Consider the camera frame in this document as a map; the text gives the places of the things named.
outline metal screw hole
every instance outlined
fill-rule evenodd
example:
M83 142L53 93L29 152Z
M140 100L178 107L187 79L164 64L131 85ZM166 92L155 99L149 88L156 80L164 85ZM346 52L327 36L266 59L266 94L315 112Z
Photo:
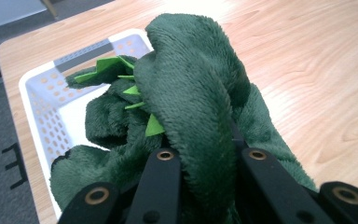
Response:
M249 156L255 160L262 161L265 160L267 155L259 150L253 150L249 153Z
M159 221L159 212L148 211L144 214L145 223L157 223Z
M315 220L315 217L311 213L306 211L298 211L296 213L296 216L304 223L313 223L313 221Z
M87 193L85 201L88 204L95 205L103 203L109 197L109 190L106 188L98 187L92 189Z
M358 193L345 187L333 188L333 194L345 203L358 205Z
M173 158L173 154L170 151L162 151L157 154L157 158L161 161L168 161Z

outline white plastic basket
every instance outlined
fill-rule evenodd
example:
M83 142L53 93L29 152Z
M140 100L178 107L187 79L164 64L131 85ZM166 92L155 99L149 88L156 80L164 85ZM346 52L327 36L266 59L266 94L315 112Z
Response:
M94 146L85 135L86 105L108 88L108 85L101 85L68 89L64 73L86 62L95 65L96 59L104 54L140 58L151 50L145 32L131 29L36 67L21 78L21 99L57 218L61 210L49 187L51 164L73 146Z

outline green fleece fabric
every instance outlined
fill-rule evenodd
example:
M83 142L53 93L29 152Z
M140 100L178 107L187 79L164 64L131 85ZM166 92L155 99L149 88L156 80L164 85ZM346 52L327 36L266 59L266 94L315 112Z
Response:
M162 14L146 31L154 51L139 60L125 58L134 65L133 72L128 64L111 60L112 68L104 65L101 74L97 64L67 79L73 88L111 83L88 104L86 113L86 136L110 151L77 146L68 159L54 165L51 189L61 209L91 183L122 187L141 176L148 155L162 139L162 134L145 136L150 117L163 127L181 158L183 223L240 222L234 203L231 120L250 147L270 151L299 184L316 189L274 128L260 91L216 22ZM134 79L122 78L131 75ZM86 80L76 81L81 76ZM124 92L134 85L139 95ZM145 104L125 109L141 102Z

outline basket slot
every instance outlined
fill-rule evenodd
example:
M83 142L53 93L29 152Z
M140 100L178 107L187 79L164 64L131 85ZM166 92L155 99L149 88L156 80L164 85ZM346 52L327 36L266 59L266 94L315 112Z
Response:
M141 58L150 52L145 41L139 35L129 35L118 40L111 40L116 55L129 55Z
M111 50L113 50L112 44L108 39L105 39L74 53L63 56L62 58L55 60L54 64L60 72L63 72Z
M87 87L81 90L70 89L67 87L65 76L57 68L49 69L39 76L31 77L26 82L28 94L33 92L32 94L50 102L54 107L66 105L91 91L101 88L101 86Z

